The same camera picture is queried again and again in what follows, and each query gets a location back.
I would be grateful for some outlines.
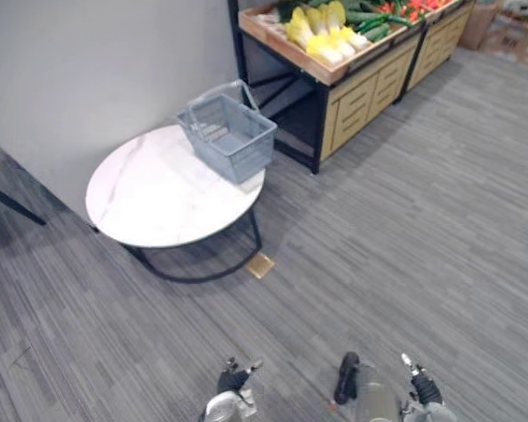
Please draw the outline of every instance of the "black metal rod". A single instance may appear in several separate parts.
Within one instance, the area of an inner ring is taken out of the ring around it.
[[[141,248],[137,248],[135,246],[128,246],[123,245],[125,249],[129,251],[131,255],[133,255],[143,266],[151,273],[156,275],[157,277],[163,279],[163,280],[169,280],[173,281],[175,283],[203,283],[205,281],[212,281],[212,280],[218,280],[222,279],[223,277],[226,277],[227,275],[231,275],[238,271],[240,268],[245,266],[248,261],[250,261],[254,256],[258,253],[260,249],[262,249],[262,237],[260,236],[260,230],[258,228],[258,222],[256,221],[256,215],[254,214],[254,209],[251,208],[248,211],[248,217],[250,219],[250,223],[253,226],[253,233],[254,233],[254,248],[251,249],[251,251],[248,253],[246,257],[241,259],[240,262],[238,262],[236,265],[227,268],[226,270],[219,272],[219,273],[213,273],[211,275],[207,275],[204,277],[195,277],[195,278],[188,278],[188,277],[176,277],[167,273],[164,273],[157,269],[146,257],[143,250]]]
[[[248,84],[248,86],[250,86],[251,88],[258,88],[258,87],[263,86],[263,85],[268,85],[268,84],[271,84],[273,82],[281,81],[282,79],[285,79],[286,77],[290,77],[290,76],[292,76],[292,73],[290,73],[290,72],[282,73],[280,75],[266,77],[264,79],[261,79],[260,81],[251,82],[251,83]]]
[[[281,64],[283,64],[286,68],[291,69],[291,73],[296,74],[298,77],[301,77],[305,81],[307,81],[310,84],[315,84],[315,77],[311,76],[307,72],[305,72],[304,69],[299,68],[292,62],[290,62],[288,59],[286,59],[283,55],[276,52],[273,48],[267,46],[262,41],[254,38],[250,33],[243,32],[242,29],[238,29],[240,33],[243,34],[243,36],[247,37],[249,40],[253,40],[256,45],[259,47],[260,50],[263,50],[264,52],[268,53],[272,57],[274,57],[277,61],[279,61]]]
[[[312,156],[308,156],[304,152],[300,151],[297,148],[293,148],[287,142],[281,141],[279,139],[274,139],[274,148],[282,152],[289,158],[297,161],[298,163],[304,165],[305,167],[311,169],[312,167]]]
[[[323,135],[325,132],[326,109],[328,108],[328,87],[317,84],[317,97],[319,103],[319,116],[317,119],[317,130],[315,133],[315,144],[313,145],[313,162],[311,172],[319,173],[320,155],[323,149]]]
[[[231,21],[232,43],[237,58],[238,77],[248,83],[245,44],[243,43],[242,32],[238,27],[238,0],[229,0],[229,20]]]
[[[258,107],[264,108],[265,106],[267,106],[271,101],[274,101],[279,95],[281,95],[283,92],[288,90],[290,86],[293,85],[295,82],[297,82],[297,78],[295,76],[292,76],[289,81],[286,81],[284,84],[278,87],[274,92],[272,92],[270,95],[264,98],[262,102],[258,105]]]
[[[422,44],[424,43],[424,39],[426,38],[426,34],[428,33],[428,31],[429,26],[425,25],[421,31],[421,38],[419,39],[419,42],[416,45],[416,49],[414,50],[413,60],[411,61],[411,64],[408,67],[407,75],[405,76],[405,82],[403,82],[403,86],[401,86],[399,96],[397,97],[397,99],[395,99],[395,101],[393,101],[394,104],[399,103],[407,93],[408,85],[411,82],[411,77],[413,77],[414,66],[416,66],[416,62],[418,61],[419,54],[422,50]]]
[[[39,224],[40,226],[44,226],[45,224],[47,224],[40,217],[32,213],[29,209],[21,205],[16,200],[13,200],[12,198],[10,198],[8,195],[6,195],[2,191],[0,191],[0,202],[2,202],[6,207],[16,211],[18,214],[22,214],[25,218],[30,219],[32,222],[35,222]]]
[[[284,108],[281,108],[280,110],[273,112],[268,116],[270,120],[277,119],[282,114],[287,113],[289,110],[292,110],[299,106],[301,103],[303,103],[305,100],[307,100],[311,95],[313,95],[313,91],[307,92],[303,97],[296,99],[294,102],[287,104]]]

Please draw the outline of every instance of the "white wall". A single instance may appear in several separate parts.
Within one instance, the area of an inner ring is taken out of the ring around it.
[[[112,149],[236,73],[225,0],[0,0],[0,145],[83,218]]]

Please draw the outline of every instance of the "white marble tabletop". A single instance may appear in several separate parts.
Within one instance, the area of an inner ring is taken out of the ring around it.
[[[99,165],[86,191],[92,223],[123,244],[171,247],[213,235],[256,201],[265,171],[234,185],[194,155],[179,126],[126,142]]]

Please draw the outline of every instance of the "green vegetable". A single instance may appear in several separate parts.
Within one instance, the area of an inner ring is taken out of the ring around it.
[[[357,24],[358,22],[363,22],[372,19],[379,19],[384,16],[383,13],[366,13],[363,11],[347,11],[346,12],[346,21],[350,24]]]
[[[376,11],[376,7],[373,4],[365,2],[364,0],[360,0],[360,7],[363,11]]]
[[[411,6],[407,6],[407,8],[405,9],[405,13],[403,14],[403,18],[408,18],[409,16],[411,16],[411,13],[413,13],[413,10],[414,10],[414,7],[411,7]]]
[[[280,15],[280,22],[285,24],[291,21],[293,10],[299,6],[298,0],[282,0],[278,3],[278,13]]]
[[[322,4],[324,3],[328,3],[330,2],[330,0],[311,0],[308,4],[311,6],[311,7],[319,7],[321,6]]]
[[[361,0],[341,0],[346,11],[362,11]]]
[[[388,15],[383,15],[381,18],[374,18],[370,20],[364,20],[362,24],[358,26],[360,33],[367,33],[370,29],[376,28],[385,23]]]
[[[376,42],[384,38],[389,33],[389,24],[382,24],[377,28],[370,29],[367,33],[362,33],[371,42]]]
[[[387,17],[387,20],[390,22],[395,22],[396,24],[402,24],[406,26],[407,28],[410,28],[413,26],[413,23],[410,20],[406,18],[402,18],[401,16],[391,15]]]

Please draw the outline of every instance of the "produce display stand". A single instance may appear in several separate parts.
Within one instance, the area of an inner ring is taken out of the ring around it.
[[[450,57],[472,6],[473,0],[454,0],[411,28],[392,25],[381,41],[329,68],[253,18],[270,11],[274,4],[241,11],[238,0],[229,0],[238,75],[252,88],[284,81],[260,102],[260,109],[297,81],[312,88],[268,117],[290,134],[285,139],[277,136],[275,148],[316,174],[322,160]],[[251,81],[244,38],[254,40],[286,71]]]

